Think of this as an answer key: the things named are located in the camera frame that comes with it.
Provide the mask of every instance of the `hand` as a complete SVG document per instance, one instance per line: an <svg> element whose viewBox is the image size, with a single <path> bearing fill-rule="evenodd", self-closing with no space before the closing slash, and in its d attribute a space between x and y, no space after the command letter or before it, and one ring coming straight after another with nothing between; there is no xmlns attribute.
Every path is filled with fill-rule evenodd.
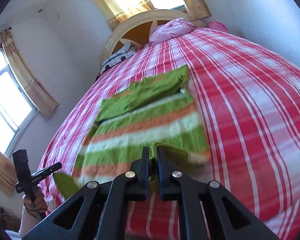
<svg viewBox="0 0 300 240"><path fill-rule="evenodd" d="M32 212L40 212L40 213L46 212L46 210L48 209L48 206L44 200L44 194L42 193L41 188L37 187L34 191L34 194L36 196L34 203L32 203L29 196L27 196L27 195L23 196L23 203L24 203L27 211L30 214L32 214Z"/></svg>

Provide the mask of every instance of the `silver bolt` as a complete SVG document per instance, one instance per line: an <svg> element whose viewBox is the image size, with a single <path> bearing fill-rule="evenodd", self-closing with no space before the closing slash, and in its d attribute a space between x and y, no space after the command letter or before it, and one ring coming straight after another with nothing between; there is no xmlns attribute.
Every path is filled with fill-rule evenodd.
<svg viewBox="0 0 300 240"><path fill-rule="evenodd" d="M136 174L133 171L127 171L126 172L126 177L127 178L133 178Z"/></svg>
<svg viewBox="0 0 300 240"><path fill-rule="evenodd" d="M90 182L87 184L87 187L88 187L88 188L96 188L96 187L98 187L98 182L96 182L96 181L90 181Z"/></svg>
<svg viewBox="0 0 300 240"><path fill-rule="evenodd" d="M220 183L213 180L210 182L210 187L218 188L220 186Z"/></svg>
<svg viewBox="0 0 300 240"><path fill-rule="evenodd" d="M175 178L180 178L182 176L182 172L181 171L174 171L172 173L172 176Z"/></svg>

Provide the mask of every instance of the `pink pillow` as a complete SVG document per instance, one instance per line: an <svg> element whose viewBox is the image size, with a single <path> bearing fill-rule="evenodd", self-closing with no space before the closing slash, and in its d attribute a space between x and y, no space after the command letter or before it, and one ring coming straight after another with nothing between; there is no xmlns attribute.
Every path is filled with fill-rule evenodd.
<svg viewBox="0 0 300 240"><path fill-rule="evenodd" d="M193 30L194 25L191 22L187 22L183 18L178 18L156 28L154 32L150 34L149 43L151 46L156 45L180 37Z"/></svg>
<svg viewBox="0 0 300 240"><path fill-rule="evenodd" d="M224 32L224 33L230 33L228 28L224 24L216 22L216 21L209 22L208 28L213 29L213 30L217 30L217 31L221 31L221 32Z"/></svg>

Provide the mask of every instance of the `orange stripe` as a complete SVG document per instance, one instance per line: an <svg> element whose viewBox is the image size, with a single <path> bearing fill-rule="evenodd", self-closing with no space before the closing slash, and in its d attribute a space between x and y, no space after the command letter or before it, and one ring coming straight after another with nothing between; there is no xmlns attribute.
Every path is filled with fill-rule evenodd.
<svg viewBox="0 0 300 240"><path fill-rule="evenodd" d="M197 154L205 156L208 161L210 160L210 150L209 149L205 150L203 152L198 152Z"/></svg>
<svg viewBox="0 0 300 240"><path fill-rule="evenodd" d="M163 78L165 78L165 76L157 77L154 79L154 81L152 83L157 83L158 81L162 80Z"/></svg>
<svg viewBox="0 0 300 240"><path fill-rule="evenodd" d="M183 116L189 115L195 111L197 111L197 106L196 106L195 102L192 102L189 105L187 105L181 109L178 109L176 111L173 111L169 114L165 114L162 116L135 122L135 123L132 123L131 125L119 128L117 130L112 130L107 133L96 134L95 136L93 136L92 140L85 140L83 145L88 145L90 142L96 143L98 141L103 141L105 139L114 138L114 137L120 136L122 134L133 133L133 132L138 132L138 131L142 131L142 130L148 130L150 128L166 125L177 119L180 119Z"/></svg>
<svg viewBox="0 0 300 240"><path fill-rule="evenodd" d="M125 92L121 92L119 94L113 94L111 96L111 98L120 98L120 97L124 97L126 95L129 95L129 94L131 94L131 91L128 90L128 91L125 91Z"/></svg>
<svg viewBox="0 0 300 240"><path fill-rule="evenodd" d="M116 177L124 172L130 170L131 163L119 163L119 164L103 164L103 165L89 165L81 168L74 168L72 176L79 178L82 175L86 176L109 176Z"/></svg>

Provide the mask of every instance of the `red striped bedsheet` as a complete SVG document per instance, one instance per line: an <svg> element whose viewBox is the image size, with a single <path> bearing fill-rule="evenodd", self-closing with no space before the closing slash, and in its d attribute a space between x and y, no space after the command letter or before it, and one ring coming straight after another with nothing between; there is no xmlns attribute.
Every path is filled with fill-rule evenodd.
<svg viewBox="0 0 300 240"><path fill-rule="evenodd" d="M280 239L293 239L300 230L300 70L262 46L219 31L198 28L146 45L108 70L61 125L39 169L60 161L71 174L103 98L184 64L211 148L211 163L198 178L220 181ZM47 200L62 203L51 176L40 186ZM178 239L178 228L175 202L152 195L129 204L127 233Z"/></svg>

